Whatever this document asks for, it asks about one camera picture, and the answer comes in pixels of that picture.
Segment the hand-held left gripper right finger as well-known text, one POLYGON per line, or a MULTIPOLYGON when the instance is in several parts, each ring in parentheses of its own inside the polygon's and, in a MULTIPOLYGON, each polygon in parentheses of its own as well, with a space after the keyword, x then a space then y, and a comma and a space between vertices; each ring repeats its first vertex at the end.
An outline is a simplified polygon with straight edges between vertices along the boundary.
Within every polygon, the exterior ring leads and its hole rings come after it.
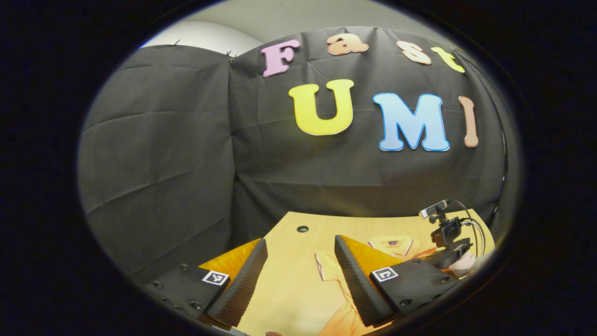
POLYGON ((343 235, 335 236, 334 253, 356 310, 367 327, 403 318, 438 299, 458 283, 445 272, 467 251, 467 240, 426 258, 400 261, 343 235))

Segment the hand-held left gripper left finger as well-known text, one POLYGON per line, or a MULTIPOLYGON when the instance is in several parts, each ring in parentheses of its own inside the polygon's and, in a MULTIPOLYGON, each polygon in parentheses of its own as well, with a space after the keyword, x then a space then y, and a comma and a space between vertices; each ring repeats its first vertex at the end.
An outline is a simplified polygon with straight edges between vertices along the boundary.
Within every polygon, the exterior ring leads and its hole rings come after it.
POLYGON ((257 238, 199 266, 181 264, 146 289, 191 319, 230 330, 240 324, 267 257, 266 240, 257 238))

